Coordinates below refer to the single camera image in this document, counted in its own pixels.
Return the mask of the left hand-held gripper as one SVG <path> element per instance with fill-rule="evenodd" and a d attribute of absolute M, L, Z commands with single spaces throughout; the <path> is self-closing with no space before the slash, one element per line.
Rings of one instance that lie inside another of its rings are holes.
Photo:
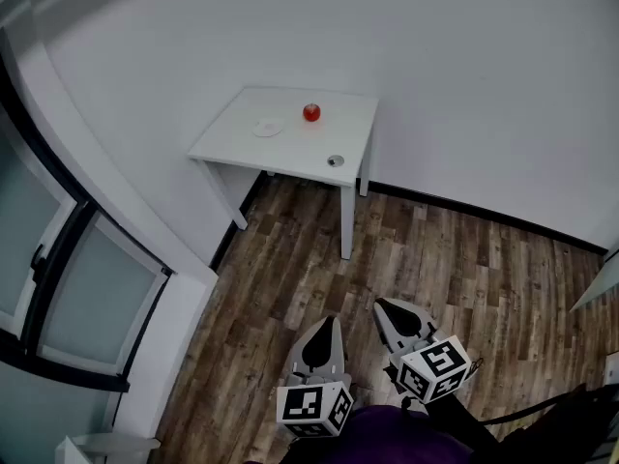
<path fill-rule="evenodd" d="M 290 372 L 277 388 L 276 422 L 299 439 L 338 437 L 353 410 L 341 323 L 327 316 L 293 345 Z M 323 366 L 310 371 L 309 366 Z"/>

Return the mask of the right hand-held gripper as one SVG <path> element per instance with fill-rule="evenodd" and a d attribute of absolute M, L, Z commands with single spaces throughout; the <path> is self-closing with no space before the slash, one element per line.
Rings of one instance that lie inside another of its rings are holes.
<path fill-rule="evenodd" d="M 419 306 L 393 298 L 373 304 L 373 318 L 390 352 L 385 368 L 399 393 L 430 403 L 458 390 L 472 376 L 472 361 L 455 335 L 433 337 L 422 348 L 403 348 L 403 335 L 432 335 L 433 319 Z"/>

